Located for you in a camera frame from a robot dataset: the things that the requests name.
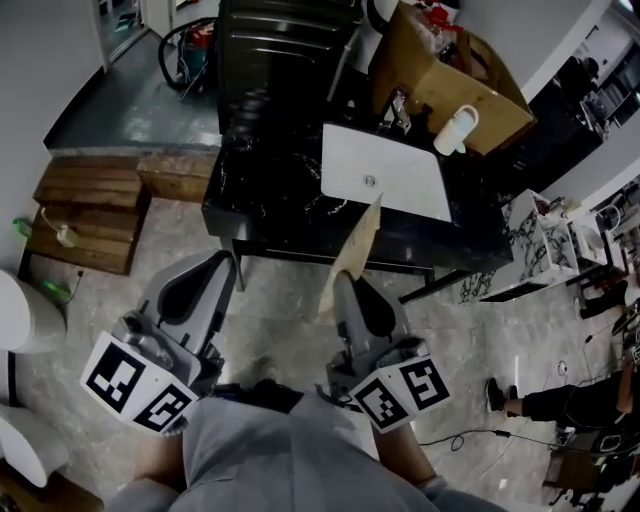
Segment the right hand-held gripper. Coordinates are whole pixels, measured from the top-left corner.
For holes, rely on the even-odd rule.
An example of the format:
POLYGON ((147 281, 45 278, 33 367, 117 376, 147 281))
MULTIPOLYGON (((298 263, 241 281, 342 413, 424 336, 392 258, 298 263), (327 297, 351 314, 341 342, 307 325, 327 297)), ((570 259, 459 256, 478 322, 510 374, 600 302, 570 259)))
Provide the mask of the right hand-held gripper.
POLYGON ((341 271, 333 297, 346 349, 326 367, 329 401, 364 414, 377 432, 388 433, 450 400, 436 357, 423 339, 409 337, 408 318, 395 296, 341 271))

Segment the person's right forearm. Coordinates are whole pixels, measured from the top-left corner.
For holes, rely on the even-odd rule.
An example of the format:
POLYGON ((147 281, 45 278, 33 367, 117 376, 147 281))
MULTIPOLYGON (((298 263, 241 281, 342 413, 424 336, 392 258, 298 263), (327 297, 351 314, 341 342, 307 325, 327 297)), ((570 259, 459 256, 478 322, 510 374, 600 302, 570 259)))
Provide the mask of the person's right forearm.
POLYGON ((380 463, 392 473, 416 487, 437 477, 410 423, 373 436, 380 463))

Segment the person's left forearm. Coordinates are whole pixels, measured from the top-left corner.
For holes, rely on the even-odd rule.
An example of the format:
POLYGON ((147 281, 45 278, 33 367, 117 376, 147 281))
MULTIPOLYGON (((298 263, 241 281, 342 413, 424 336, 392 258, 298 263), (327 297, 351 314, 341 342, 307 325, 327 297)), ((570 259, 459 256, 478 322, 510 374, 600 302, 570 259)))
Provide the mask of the person's left forearm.
POLYGON ((150 480, 183 492, 187 487, 183 435, 142 434, 136 444, 133 480, 150 480))

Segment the black marble vanity counter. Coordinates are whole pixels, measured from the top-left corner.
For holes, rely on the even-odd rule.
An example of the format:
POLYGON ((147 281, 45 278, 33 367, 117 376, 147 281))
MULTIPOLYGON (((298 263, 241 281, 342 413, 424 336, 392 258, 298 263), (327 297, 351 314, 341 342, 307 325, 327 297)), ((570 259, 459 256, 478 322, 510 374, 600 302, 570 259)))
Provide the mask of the black marble vanity counter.
MULTIPOLYGON (((321 192, 321 126, 275 138, 227 135, 202 204, 210 235, 236 258, 270 257, 330 265, 364 213, 362 204, 321 192)), ((442 159, 452 220, 384 209, 369 270, 421 275, 424 298, 513 260, 500 208, 470 156, 442 159)))

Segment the wooden threshold plank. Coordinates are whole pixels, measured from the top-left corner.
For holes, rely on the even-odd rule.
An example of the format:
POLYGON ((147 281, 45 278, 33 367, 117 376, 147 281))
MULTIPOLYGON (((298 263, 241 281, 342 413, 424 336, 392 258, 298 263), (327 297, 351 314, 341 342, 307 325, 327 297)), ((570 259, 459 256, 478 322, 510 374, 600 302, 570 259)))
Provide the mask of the wooden threshold plank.
POLYGON ((139 160, 137 172, 153 198, 201 204, 215 163, 206 153, 155 153, 139 160))

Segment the white sink basin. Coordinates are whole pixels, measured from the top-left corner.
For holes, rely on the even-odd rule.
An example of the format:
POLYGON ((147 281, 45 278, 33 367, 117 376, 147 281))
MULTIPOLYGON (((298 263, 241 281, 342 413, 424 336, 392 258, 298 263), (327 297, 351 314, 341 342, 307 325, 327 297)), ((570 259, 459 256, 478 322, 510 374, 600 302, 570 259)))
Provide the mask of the white sink basin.
POLYGON ((438 160, 432 153, 379 135, 323 125, 324 195, 451 222, 438 160))

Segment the wooden step platform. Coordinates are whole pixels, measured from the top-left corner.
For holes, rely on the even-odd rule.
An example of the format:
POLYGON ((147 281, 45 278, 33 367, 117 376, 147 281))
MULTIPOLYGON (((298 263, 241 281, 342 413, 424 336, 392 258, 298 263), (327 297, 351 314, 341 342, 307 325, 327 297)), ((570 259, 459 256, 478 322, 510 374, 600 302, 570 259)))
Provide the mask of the wooden step platform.
POLYGON ((33 195, 39 209, 26 249, 36 255, 114 275, 130 273, 151 195, 138 160, 122 156, 62 156, 49 163, 33 195), (67 224, 77 246, 63 247, 41 216, 67 224))

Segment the person's grey shirt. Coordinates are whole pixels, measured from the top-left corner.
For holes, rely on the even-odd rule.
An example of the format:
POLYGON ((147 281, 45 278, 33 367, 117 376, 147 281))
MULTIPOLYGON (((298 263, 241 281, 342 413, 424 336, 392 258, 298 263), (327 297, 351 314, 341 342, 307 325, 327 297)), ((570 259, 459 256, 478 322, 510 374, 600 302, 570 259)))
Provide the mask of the person's grey shirt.
POLYGON ((186 489, 133 480, 105 512, 503 512, 438 474, 412 485, 352 443, 352 428, 313 396, 289 413, 204 399, 182 433, 186 489))

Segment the small white adapter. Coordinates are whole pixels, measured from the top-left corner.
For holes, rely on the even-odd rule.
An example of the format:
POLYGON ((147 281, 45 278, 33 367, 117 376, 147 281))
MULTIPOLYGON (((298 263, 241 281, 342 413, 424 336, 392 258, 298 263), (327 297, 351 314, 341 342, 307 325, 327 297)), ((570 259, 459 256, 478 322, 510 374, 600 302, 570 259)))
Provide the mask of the small white adapter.
POLYGON ((66 248, 74 248, 79 240, 77 233, 67 224, 54 224, 46 213, 46 208, 41 209, 41 216, 46 224, 55 232, 57 241, 66 248))

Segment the white cup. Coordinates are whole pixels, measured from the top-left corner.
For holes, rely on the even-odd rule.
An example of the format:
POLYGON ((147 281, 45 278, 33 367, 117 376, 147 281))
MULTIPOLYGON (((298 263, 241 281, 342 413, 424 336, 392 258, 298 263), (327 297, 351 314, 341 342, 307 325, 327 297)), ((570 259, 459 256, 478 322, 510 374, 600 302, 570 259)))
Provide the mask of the white cup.
POLYGON ((478 111, 471 105, 461 106, 436 135, 433 145, 443 156, 466 152, 465 140, 476 128, 478 111))

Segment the large brown cardboard box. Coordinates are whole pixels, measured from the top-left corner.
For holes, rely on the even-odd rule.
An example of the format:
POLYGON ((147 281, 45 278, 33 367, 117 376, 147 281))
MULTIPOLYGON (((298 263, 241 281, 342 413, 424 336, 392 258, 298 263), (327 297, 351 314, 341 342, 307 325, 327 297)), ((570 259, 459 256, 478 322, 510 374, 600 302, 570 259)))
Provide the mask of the large brown cardboard box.
POLYGON ((400 2, 395 8, 369 65, 373 111, 381 115, 392 92, 401 88, 408 94, 411 115, 430 108, 426 127, 436 134, 459 108, 470 105, 479 119, 464 144, 481 155, 508 145, 531 128, 533 113, 488 43, 460 31, 458 51, 448 64, 428 48, 425 22, 417 7, 400 2))

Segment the white shelf rack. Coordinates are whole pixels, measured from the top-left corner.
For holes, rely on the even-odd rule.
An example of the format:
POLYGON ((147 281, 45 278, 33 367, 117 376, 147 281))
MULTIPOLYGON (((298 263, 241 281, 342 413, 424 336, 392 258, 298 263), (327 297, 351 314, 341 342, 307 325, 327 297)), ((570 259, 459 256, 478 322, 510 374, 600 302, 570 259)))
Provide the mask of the white shelf rack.
POLYGON ((621 212, 614 205, 589 211, 569 221, 569 230, 578 264, 578 276, 570 283, 592 277, 625 275, 628 270, 626 256, 614 236, 621 221, 621 212))

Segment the grey drain pipe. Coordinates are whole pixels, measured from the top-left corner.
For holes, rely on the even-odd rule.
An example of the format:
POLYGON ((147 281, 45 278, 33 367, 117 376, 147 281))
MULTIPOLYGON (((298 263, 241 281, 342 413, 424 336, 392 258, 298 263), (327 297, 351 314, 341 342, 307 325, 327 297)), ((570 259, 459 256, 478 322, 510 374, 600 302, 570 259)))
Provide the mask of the grey drain pipe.
POLYGON ((344 46, 344 49, 342 51, 342 54, 336 66, 336 70, 335 70, 335 74, 334 74, 331 86, 329 88, 329 91, 326 97, 327 102, 331 102, 333 100, 345 66, 349 62, 351 62, 353 60, 354 55, 358 53, 358 40, 359 40, 360 32, 361 32, 360 27, 357 27, 354 30, 348 42, 344 46))

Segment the red and green vacuum cleaner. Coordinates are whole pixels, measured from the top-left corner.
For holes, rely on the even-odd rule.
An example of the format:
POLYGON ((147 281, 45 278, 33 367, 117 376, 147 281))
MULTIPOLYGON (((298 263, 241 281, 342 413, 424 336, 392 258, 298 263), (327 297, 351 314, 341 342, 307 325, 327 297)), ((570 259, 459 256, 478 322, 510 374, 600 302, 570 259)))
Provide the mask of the red and green vacuum cleaner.
POLYGON ((217 17, 203 17, 182 24, 162 38, 158 63, 166 84, 181 97, 215 90, 218 86, 217 17), (165 47, 177 36, 176 74, 167 69, 165 47))

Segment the red plastic bag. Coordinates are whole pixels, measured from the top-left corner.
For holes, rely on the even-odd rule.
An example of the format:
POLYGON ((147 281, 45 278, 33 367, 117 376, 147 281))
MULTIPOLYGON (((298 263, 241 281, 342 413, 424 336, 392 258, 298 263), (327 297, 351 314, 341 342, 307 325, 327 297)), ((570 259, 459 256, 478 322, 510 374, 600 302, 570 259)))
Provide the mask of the red plastic bag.
POLYGON ((456 24, 459 11, 459 7, 452 7, 443 2, 427 2, 425 16, 431 24, 442 29, 460 31, 461 27, 456 24))

